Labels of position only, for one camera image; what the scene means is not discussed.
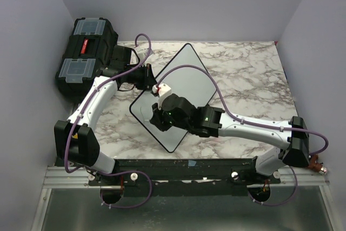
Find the white whiteboard black frame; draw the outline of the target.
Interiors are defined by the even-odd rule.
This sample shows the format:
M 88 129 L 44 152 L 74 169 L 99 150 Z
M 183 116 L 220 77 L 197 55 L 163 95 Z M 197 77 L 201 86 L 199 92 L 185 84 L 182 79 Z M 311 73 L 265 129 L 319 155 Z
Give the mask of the white whiteboard black frame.
M 159 81 L 165 73 L 180 65 L 194 65 L 206 71 L 206 67 L 199 58 L 191 44 L 185 44 L 169 63 L 157 74 Z M 216 88 L 211 79 L 201 71 L 193 68 L 180 68 L 170 73 L 163 83 L 166 83 L 172 93 L 186 98 L 196 107 L 202 107 L 209 103 Z M 158 101 L 150 92 L 142 92 L 130 105 L 130 113 L 136 120 L 154 137 L 154 139 L 169 153 L 173 153 L 187 134 L 186 130 L 176 127 L 162 132 L 145 119 L 152 118 L 152 105 Z

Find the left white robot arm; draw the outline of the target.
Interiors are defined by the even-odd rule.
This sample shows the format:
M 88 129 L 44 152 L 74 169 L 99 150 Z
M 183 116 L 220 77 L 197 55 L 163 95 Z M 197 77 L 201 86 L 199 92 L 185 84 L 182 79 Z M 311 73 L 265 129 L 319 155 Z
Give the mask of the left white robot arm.
M 57 156 L 63 160 L 67 173 L 72 173 L 70 163 L 101 172 L 108 185 L 119 181 L 120 172 L 115 159 L 101 152 L 94 134 L 95 126 L 110 99 L 122 83 L 133 84 L 139 90 L 151 90 L 156 84 L 151 65 L 147 59 L 153 54 L 147 50 L 115 46 L 110 64 L 100 68 L 91 88 L 66 121 L 54 126 Z

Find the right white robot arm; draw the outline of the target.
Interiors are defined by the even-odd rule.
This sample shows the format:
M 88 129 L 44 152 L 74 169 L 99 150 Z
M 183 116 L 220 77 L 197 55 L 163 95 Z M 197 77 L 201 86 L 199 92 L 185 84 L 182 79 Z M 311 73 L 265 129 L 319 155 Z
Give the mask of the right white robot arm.
M 238 137 L 272 145 L 255 158 L 255 166 L 248 171 L 254 183 L 263 182 L 284 166 L 306 168 L 310 163 L 309 134 L 298 116 L 280 122 L 230 116 L 222 108 L 195 107 L 175 94 L 154 103 L 152 112 L 150 123 L 160 131 L 175 127 L 199 137 Z

